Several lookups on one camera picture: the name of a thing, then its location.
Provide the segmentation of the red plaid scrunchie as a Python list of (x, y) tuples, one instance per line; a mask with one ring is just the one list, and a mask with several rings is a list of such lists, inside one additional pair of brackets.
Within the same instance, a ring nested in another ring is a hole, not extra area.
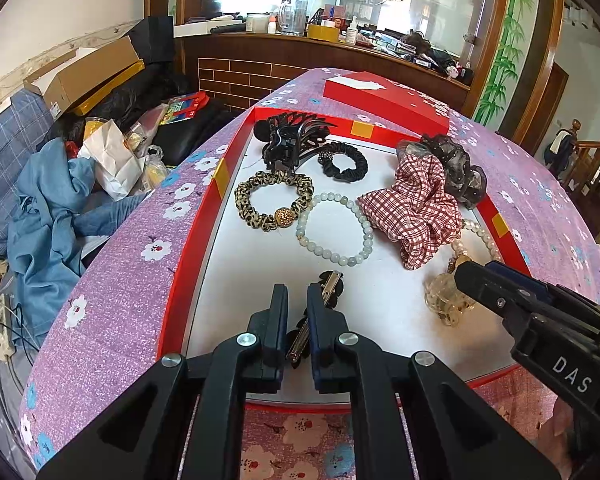
[(445, 192), (442, 163), (432, 155), (404, 155), (390, 188), (370, 191), (356, 202), (370, 225), (399, 246), (402, 264), (417, 270), (440, 247), (460, 238), (463, 217)]

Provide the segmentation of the black claw hair clip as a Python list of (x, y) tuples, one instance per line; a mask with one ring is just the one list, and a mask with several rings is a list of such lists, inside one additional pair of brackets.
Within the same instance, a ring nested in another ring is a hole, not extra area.
[(268, 171), (295, 174), (306, 160), (323, 149), (334, 127), (317, 114), (286, 112), (258, 120), (253, 135), (263, 143), (262, 159)]

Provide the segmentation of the grey organza scrunchie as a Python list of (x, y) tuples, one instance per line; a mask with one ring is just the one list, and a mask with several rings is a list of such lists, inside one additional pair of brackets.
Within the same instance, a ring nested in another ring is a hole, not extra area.
[(396, 154), (398, 159), (405, 155), (434, 156), (444, 170), (445, 193), (467, 209), (475, 209), (486, 197), (486, 174), (480, 166), (473, 165), (464, 148), (448, 136), (424, 134), (418, 141), (401, 140)]

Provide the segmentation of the floral purple bedspread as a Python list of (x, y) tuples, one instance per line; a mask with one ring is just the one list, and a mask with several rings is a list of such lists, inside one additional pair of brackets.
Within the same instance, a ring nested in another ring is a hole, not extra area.
[[(512, 141), (410, 84), (399, 94), (405, 105), (443, 119), (484, 170), (496, 239), (513, 242), (535, 278), (600, 305), (600, 245), (555, 178)], [(261, 166), (252, 136), (231, 122), (134, 210), (87, 268), (44, 340), (22, 399), (21, 437), (36, 468), (156, 362), (175, 285), (186, 290), (184, 347), (196, 354), (244, 328), (277, 283), (288, 288), (290, 317), (301, 314), (306, 289), (326, 262), (303, 249), (291, 230), (246, 226), (232, 196), (214, 216), (204, 206), (218, 170), (241, 181)], [(340, 308), (349, 325), (394, 353), (434, 352), (460, 377), (482, 380), (498, 404), (543, 419), (552, 398), (532, 400), (536, 382), (513, 368), (512, 338), (492, 312), (478, 307), (446, 327), (425, 306), (424, 284), (449, 254), (442, 248), (409, 271), (393, 244), (377, 235), (370, 258), (344, 274)]]

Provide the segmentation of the red tray box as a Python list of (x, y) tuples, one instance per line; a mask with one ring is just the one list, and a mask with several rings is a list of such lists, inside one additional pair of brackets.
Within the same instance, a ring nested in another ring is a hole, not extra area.
[(306, 218), (266, 232), (250, 228), (239, 217), (234, 193), (264, 167), (253, 127), (268, 116), (267, 108), (257, 107), (238, 122), (226, 151), (211, 167), (198, 206), (177, 192), (166, 211), (167, 219), (188, 220), (190, 226), (184, 244), (170, 246), (178, 266), (159, 352), (199, 356), (211, 351), (266, 307), (276, 284), (287, 287), (288, 320), (298, 322), (309, 284), (322, 272), (337, 270), (344, 286), (338, 309), (351, 330), (381, 348), (404, 356), (428, 350), (473, 386), (513, 372), (513, 341), (496, 315), (475, 308), (449, 327), (426, 306), (425, 287), (445, 270), (451, 248), (442, 247), (418, 270), (406, 270), (398, 248), (367, 229), (351, 210), (358, 196), (392, 183), (399, 133), (383, 128), (364, 132), (356, 122), (332, 118), (336, 140), (366, 157), (370, 169), (365, 178), (338, 183), (310, 160), (303, 172), (314, 184), (317, 204)]

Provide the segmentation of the white power strip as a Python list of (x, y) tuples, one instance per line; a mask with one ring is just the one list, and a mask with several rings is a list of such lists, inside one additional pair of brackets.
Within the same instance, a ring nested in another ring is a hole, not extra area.
[(8, 362), (16, 353), (16, 347), (12, 342), (12, 309), (9, 298), (5, 294), (0, 295), (0, 361)]

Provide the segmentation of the bamboo painted panel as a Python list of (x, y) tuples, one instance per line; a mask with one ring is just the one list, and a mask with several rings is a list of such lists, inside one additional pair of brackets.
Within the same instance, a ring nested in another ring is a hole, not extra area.
[(529, 52), (539, 0), (507, 0), (504, 21), (474, 121), (496, 131), (513, 101)]

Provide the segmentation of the black ruffled scrunchie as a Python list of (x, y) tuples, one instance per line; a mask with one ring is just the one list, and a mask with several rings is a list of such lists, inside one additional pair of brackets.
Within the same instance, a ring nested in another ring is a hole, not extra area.
[(324, 175), (339, 182), (353, 183), (364, 179), (368, 171), (365, 156), (353, 145), (332, 142), (318, 154)]

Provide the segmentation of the blue denim cloth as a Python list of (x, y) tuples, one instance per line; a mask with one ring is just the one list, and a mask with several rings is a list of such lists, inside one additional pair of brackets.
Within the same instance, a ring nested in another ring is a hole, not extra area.
[(80, 240), (110, 236), (146, 197), (144, 193), (91, 207), (95, 162), (70, 158), (53, 139), (33, 154), (16, 181), (18, 203), (8, 225), (7, 259), (15, 302), (29, 338), (42, 344), (84, 273)]

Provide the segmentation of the red box lid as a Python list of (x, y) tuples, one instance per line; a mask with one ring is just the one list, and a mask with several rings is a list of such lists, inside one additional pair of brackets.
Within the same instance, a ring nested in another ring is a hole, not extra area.
[(449, 132), (448, 104), (369, 72), (328, 78), (323, 96), (357, 107), (414, 133), (436, 136)]

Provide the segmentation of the white paper bag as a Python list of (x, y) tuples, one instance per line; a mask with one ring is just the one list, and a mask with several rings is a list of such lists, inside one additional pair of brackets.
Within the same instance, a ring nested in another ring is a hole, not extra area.
[(116, 202), (131, 194), (144, 169), (125, 146), (123, 133), (113, 120), (102, 124), (83, 141), (78, 156), (94, 159), (97, 182)]

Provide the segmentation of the yellow box on shelf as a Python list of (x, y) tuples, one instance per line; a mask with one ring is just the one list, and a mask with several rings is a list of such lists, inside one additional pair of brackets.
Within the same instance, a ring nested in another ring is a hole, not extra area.
[(340, 29), (332, 26), (309, 24), (306, 36), (309, 39), (338, 44)]

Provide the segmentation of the cardboard box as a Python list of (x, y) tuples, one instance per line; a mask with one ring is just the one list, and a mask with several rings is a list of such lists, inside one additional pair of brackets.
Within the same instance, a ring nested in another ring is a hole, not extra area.
[(57, 119), (89, 93), (140, 62), (132, 41), (122, 37), (106, 46), (77, 48), (47, 63), (23, 79), (23, 87), (42, 96)]

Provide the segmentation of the wooden framed mirror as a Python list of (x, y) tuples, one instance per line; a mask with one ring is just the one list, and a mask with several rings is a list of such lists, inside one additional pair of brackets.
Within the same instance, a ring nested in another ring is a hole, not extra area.
[[(359, 30), (394, 32), (400, 38), (422, 35), (433, 49), (469, 64), (471, 81), (425, 70), (399, 48), (362, 48), (309, 38), (308, 23), (318, 10), (333, 6), (341, 21)], [(500, 36), (506, 0), (178, 0), (178, 19), (215, 11), (283, 13), (276, 34), (231, 32), (180, 38), (176, 65), (195, 88), (210, 91), (241, 112), (257, 99), (310, 68), (332, 66), (373, 72), (394, 79), (472, 116), (486, 85)]]

